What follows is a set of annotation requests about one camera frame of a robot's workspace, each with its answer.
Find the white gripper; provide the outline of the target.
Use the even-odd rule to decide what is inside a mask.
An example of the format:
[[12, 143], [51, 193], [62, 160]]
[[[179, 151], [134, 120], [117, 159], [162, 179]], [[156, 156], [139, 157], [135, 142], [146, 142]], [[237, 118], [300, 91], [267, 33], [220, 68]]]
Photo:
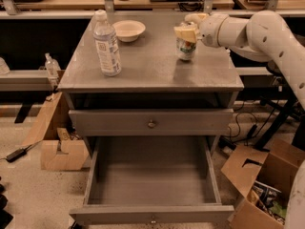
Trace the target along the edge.
[[[203, 44], [208, 47], [218, 48], [219, 31], [228, 17], [228, 14], [190, 13], [185, 16], [185, 21], [200, 24], [199, 31]], [[196, 43], [198, 40], [197, 27], [174, 27], [173, 29], [177, 38], [191, 43]]]

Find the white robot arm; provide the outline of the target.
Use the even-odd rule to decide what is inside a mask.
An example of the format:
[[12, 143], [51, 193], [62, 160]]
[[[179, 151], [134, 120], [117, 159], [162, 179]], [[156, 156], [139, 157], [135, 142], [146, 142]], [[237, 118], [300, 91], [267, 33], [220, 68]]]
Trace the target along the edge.
[[[174, 28], [175, 35], [184, 41], [225, 47], [257, 62], [274, 61], [293, 96], [305, 108], [305, 47], [279, 14], [263, 10], [243, 19], [228, 14], [191, 13], [185, 21], [184, 26]], [[305, 159], [295, 146], [279, 139], [273, 141], [268, 153], [239, 146], [221, 172], [241, 194], [230, 216], [232, 229], [305, 229]], [[254, 192], [257, 181], [282, 192], [287, 208], [282, 222]]]

